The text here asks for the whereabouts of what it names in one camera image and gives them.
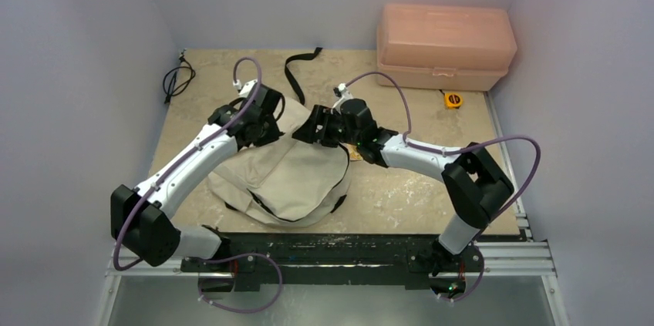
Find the orange banana picture card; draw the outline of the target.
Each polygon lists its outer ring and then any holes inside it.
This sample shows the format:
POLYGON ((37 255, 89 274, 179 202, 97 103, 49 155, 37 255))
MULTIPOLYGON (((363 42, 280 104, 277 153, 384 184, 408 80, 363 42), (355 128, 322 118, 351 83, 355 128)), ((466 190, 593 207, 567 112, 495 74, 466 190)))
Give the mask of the orange banana picture card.
POLYGON ((355 146, 347 145, 346 147, 351 161, 363 161, 361 154, 357 151, 355 146))

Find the beige canvas backpack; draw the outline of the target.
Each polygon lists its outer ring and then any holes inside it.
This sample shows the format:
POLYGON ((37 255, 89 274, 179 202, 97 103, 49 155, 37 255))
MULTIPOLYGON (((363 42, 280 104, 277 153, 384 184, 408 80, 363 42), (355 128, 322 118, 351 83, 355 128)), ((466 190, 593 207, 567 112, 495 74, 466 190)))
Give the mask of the beige canvas backpack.
POLYGON ((305 94, 285 70, 295 99, 277 111, 284 133, 271 144, 248 148, 207 176, 209 191, 225 206, 270 227, 308 227, 345 202, 351 183, 349 151, 292 138, 309 117, 305 94))

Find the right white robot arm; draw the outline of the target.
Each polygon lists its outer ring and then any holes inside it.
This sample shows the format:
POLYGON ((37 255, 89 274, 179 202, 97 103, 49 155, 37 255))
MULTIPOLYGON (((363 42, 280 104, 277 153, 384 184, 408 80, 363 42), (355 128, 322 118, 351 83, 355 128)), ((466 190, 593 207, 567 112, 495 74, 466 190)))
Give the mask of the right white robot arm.
POLYGON ((471 143, 459 151, 412 143, 379 126, 362 99, 348 99, 338 110, 314 106, 292 136, 325 147, 351 145, 367 163, 409 170, 443 183, 455 211, 433 249, 435 264, 444 270, 463 260, 464 249, 514 193, 513 183, 483 146, 471 143))

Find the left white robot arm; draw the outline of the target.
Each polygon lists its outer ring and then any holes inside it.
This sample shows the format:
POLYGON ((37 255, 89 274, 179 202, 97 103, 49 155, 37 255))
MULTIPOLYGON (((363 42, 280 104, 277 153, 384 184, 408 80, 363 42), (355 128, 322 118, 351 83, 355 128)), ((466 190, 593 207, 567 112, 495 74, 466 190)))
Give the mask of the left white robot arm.
POLYGON ((217 166, 249 146, 278 140, 275 112, 285 107, 277 90, 252 80, 241 87, 238 100, 217 108, 192 142, 165 167, 130 188, 117 187, 110 197, 110 228, 116 241, 113 265, 120 263, 120 248, 137 256, 137 263, 160 266, 172 257, 199 257, 210 271, 229 264, 230 251, 218 230, 209 226, 175 227, 171 221, 190 193, 217 166))

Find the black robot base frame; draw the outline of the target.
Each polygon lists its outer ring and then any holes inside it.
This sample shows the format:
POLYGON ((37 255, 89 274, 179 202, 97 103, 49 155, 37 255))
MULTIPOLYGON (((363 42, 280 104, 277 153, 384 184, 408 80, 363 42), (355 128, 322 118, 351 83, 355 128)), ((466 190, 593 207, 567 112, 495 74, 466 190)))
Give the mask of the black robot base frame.
POLYGON ((468 244, 461 254, 438 258, 433 234, 263 234, 227 233, 216 258, 223 264, 188 257, 183 272, 201 278, 224 275, 223 290, 258 291, 263 284, 380 285, 435 291, 459 297, 484 269, 480 250, 468 244))

